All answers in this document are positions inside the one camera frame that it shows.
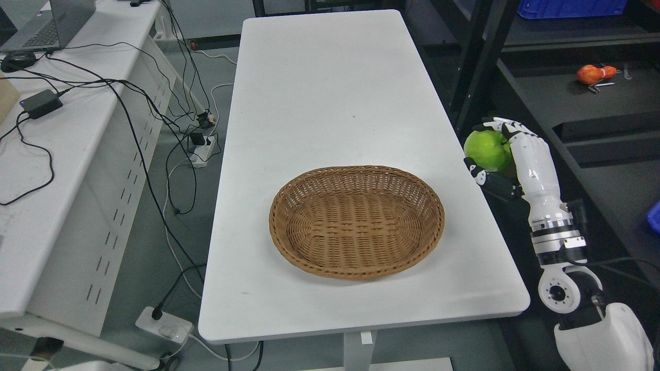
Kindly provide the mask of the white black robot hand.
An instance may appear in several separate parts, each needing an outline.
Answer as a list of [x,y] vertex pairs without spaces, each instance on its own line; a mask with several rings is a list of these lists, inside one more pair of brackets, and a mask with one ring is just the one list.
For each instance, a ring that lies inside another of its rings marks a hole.
[[533,230],[572,225],[573,216],[560,198],[558,177],[545,140],[519,122],[487,117],[473,131],[496,130],[510,143],[513,162],[504,171],[487,171],[470,157],[464,162],[486,192],[504,200],[518,197],[530,204]]

